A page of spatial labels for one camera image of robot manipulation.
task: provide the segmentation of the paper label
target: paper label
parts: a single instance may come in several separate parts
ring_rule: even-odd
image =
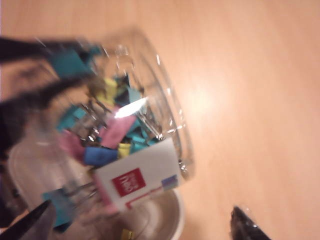
[[[95,177],[103,194],[111,201],[107,204],[120,211],[181,182],[179,161],[171,138],[98,168]]]

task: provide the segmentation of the black object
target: black object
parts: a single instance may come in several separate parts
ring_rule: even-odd
[[[47,200],[0,234],[0,240],[46,240],[55,219],[55,208]]]
[[[28,113],[32,110],[43,110],[50,101],[62,91],[86,83],[91,75],[62,78],[49,85],[21,93],[0,103],[0,153],[3,153],[24,134]]]
[[[83,45],[76,40],[67,41],[20,41],[0,37],[0,64],[29,57],[47,57],[65,49],[83,51]]]
[[[271,240],[238,206],[231,213],[233,240]]]

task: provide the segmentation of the table surface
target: table surface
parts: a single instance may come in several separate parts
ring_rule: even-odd
[[[183,240],[230,239],[234,205],[272,239],[318,239],[319,24],[317,0],[1,1],[4,36],[138,26],[155,45],[194,147]]]

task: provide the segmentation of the wooden table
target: wooden table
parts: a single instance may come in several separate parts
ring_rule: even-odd
[[[229,239],[233,205],[272,239],[318,239],[320,2],[1,1],[10,37],[97,39],[132,25],[162,57],[194,146],[181,239]]]

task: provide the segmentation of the red logo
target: red logo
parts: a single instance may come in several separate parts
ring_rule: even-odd
[[[121,197],[133,193],[146,186],[139,168],[128,171],[112,179],[112,182]]]

